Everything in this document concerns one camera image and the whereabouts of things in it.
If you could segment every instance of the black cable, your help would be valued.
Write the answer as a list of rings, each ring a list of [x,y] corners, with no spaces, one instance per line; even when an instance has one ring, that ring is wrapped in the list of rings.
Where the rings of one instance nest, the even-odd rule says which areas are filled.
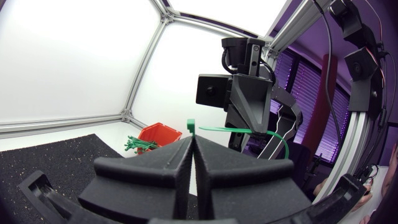
[[[325,14],[323,13],[323,10],[322,10],[322,8],[320,7],[320,5],[316,2],[316,0],[312,0],[312,1],[313,1],[314,5],[317,7],[317,9],[319,10],[319,12],[320,12],[320,14],[321,14],[321,16],[322,16],[322,18],[323,18],[323,21],[325,22],[326,29],[327,29],[327,31],[328,31],[328,38],[329,38],[329,59],[328,59],[328,69],[327,69],[327,71],[326,71],[326,88],[325,88],[325,89],[326,89],[326,99],[327,99],[328,104],[329,104],[329,108],[330,108],[330,111],[331,111],[331,115],[333,116],[333,120],[334,120],[334,122],[335,122],[336,132],[337,132],[337,140],[338,140],[338,145],[337,145],[337,147],[338,147],[338,149],[340,150],[341,147],[342,147],[342,145],[341,145],[341,136],[340,136],[340,128],[338,127],[336,113],[335,113],[335,110],[333,109],[333,105],[331,104],[330,96],[329,96],[329,74],[330,74],[330,64],[331,64],[331,55],[332,55],[332,43],[331,43],[330,28],[329,28],[329,23],[328,23],[328,21],[326,20],[326,16],[325,16]]]
[[[268,72],[271,74],[271,80],[273,82],[273,85],[275,85],[276,76],[271,66],[269,66],[269,64],[265,62],[262,58],[260,58],[260,63],[262,63],[268,69]]]
[[[223,56],[221,57],[221,64],[223,65],[224,69],[225,69],[227,72],[229,72],[230,74],[236,74],[237,71],[234,71],[234,70],[230,69],[230,68],[228,67],[228,65],[226,64],[226,62],[225,62],[225,57],[226,57],[226,49],[224,49]]]
[[[372,166],[372,167],[373,167],[373,166],[376,167],[376,173],[373,174],[372,176],[369,176],[369,179],[375,178],[375,177],[377,176],[377,174],[379,173],[379,166],[378,166],[378,165],[376,165],[376,164],[371,164],[371,166]]]

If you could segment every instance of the green cable tie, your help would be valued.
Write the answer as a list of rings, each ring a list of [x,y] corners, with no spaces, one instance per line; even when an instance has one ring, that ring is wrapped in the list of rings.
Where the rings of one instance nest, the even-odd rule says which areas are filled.
[[[246,129],[246,128],[199,127],[199,129],[207,130],[207,131],[227,131],[227,132],[233,132],[233,133],[252,134],[252,131],[250,129]],[[275,136],[284,142],[284,144],[285,144],[285,159],[288,159],[289,158],[289,147],[287,146],[287,142],[285,141],[285,139],[283,139],[281,135],[279,135],[273,131],[267,131],[266,134]]]

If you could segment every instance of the wire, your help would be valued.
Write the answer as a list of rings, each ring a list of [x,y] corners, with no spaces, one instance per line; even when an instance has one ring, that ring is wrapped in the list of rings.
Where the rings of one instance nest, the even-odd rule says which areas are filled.
[[[384,76],[384,72],[383,72],[383,70],[381,69],[381,66],[380,66],[379,63],[377,62],[377,60],[376,60],[375,56],[372,54],[372,52],[371,52],[367,47],[365,47],[365,48],[366,48],[366,50],[368,51],[368,53],[371,55],[371,57],[372,57],[374,63],[376,63],[376,65],[378,65],[378,67],[380,68],[381,78],[383,79],[382,88],[384,88],[385,85],[386,85],[386,78],[385,78],[385,76]]]
[[[376,12],[376,10],[374,10],[373,6],[368,2],[368,0],[365,0],[366,3],[372,8],[373,12],[375,13],[375,15],[377,16],[377,18],[379,19],[379,28],[380,28],[380,40],[383,40],[383,33],[382,33],[382,25],[381,25],[381,20],[379,17],[379,14]]]
[[[271,66],[269,66],[269,64],[266,61],[264,61],[262,58],[260,58],[260,63],[262,63],[268,69],[268,72],[271,74],[272,84],[275,85],[276,76]]]
[[[329,74],[330,74],[330,64],[331,64],[331,55],[332,55],[332,43],[331,43],[331,34],[330,34],[330,28],[329,28],[329,23],[326,20],[326,16],[323,13],[322,8],[319,6],[319,4],[316,2],[316,0],[312,0],[314,5],[317,7],[317,9],[319,10],[319,13],[321,14],[323,21],[325,22],[326,25],[326,29],[328,31],[328,39],[329,39],[329,59],[328,59],[328,69],[326,71],[326,99],[328,101],[329,104],[329,108],[331,111],[331,114],[333,116],[333,120],[335,122],[335,126],[336,126],[336,132],[337,132],[337,140],[338,140],[338,149],[341,149],[341,136],[340,136],[340,128],[338,127],[338,123],[337,123],[337,118],[336,118],[336,113],[335,110],[333,109],[333,105],[331,104],[330,101],[330,96],[329,96]]]
[[[368,164],[368,162],[369,162],[369,160],[370,160],[370,157],[373,155],[374,148],[375,148],[376,146],[379,145],[380,140],[381,140],[381,137],[382,137],[382,134],[381,134],[381,133],[384,132],[384,130],[385,130],[385,128],[386,128],[386,123],[389,121],[390,115],[391,115],[391,112],[392,112],[392,109],[393,109],[393,107],[394,107],[394,101],[395,101],[395,97],[396,97],[396,87],[397,87],[397,69],[396,69],[396,63],[395,63],[395,61],[394,61],[393,56],[392,56],[389,52],[387,52],[387,55],[389,55],[389,56],[391,57],[392,63],[394,64],[394,91],[393,91],[393,93],[392,93],[391,106],[390,106],[390,110],[389,110],[388,115],[387,115],[387,119],[386,119],[386,121],[384,122],[384,124],[382,125],[381,130],[379,130],[379,132],[378,132],[378,134],[377,134],[377,137],[376,137],[376,140],[375,140],[375,142],[374,142],[374,144],[373,144],[371,150],[369,151],[368,155],[366,156],[366,159],[365,159],[365,161],[363,162],[363,164],[362,164],[362,166],[361,166],[361,169],[363,169],[363,168],[366,166],[366,164]]]
[[[232,70],[232,69],[230,69],[229,67],[228,67],[228,65],[226,64],[226,62],[225,62],[225,57],[226,57],[226,48],[224,49],[224,52],[223,52],[223,56],[221,57],[221,64],[223,65],[223,67],[224,67],[224,69],[227,71],[227,72],[229,72],[230,74],[237,74],[237,71],[235,71],[235,70]]]
[[[246,128],[199,127],[199,129],[207,130],[207,131],[227,131],[227,132],[234,132],[234,133],[252,134],[252,131],[250,129],[246,129]],[[275,133],[273,131],[267,131],[266,134],[270,134],[272,136],[279,138],[285,144],[285,159],[288,159],[289,158],[289,147],[287,145],[286,140],[283,139],[283,137],[280,134]]]
[[[368,179],[373,179],[377,176],[377,174],[379,173],[379,166],[376,164],[371,164],[371,166],[375,166],[376,167],[376,173],[373,174],[372,176],[368,177]]]

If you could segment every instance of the metal bracket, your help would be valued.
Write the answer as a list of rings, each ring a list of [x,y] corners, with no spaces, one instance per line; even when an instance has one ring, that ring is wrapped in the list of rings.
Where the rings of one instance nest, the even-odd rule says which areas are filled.
[[[273,58],[274,60],[277,60],[279,54],[280,53],[278,51],[269,48],[266,55],[268,58]]]
[[[132,115],[132,111],[128,109],[123,109],[121,112],[122,115],[122,122],[130,123],[130,121],[134,118]]]
[[[167,12],[166,14],[162,14],[160,16],[160,21],[165,23],[165,25],[169,25],[174,22],[174,14],[171,12]]]

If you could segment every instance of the ceiling panel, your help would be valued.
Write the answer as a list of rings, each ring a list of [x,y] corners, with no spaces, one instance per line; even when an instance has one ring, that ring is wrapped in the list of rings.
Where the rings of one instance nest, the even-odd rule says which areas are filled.
[[[292,0],[169,0],[176,11],[221,21],[267,36]]]

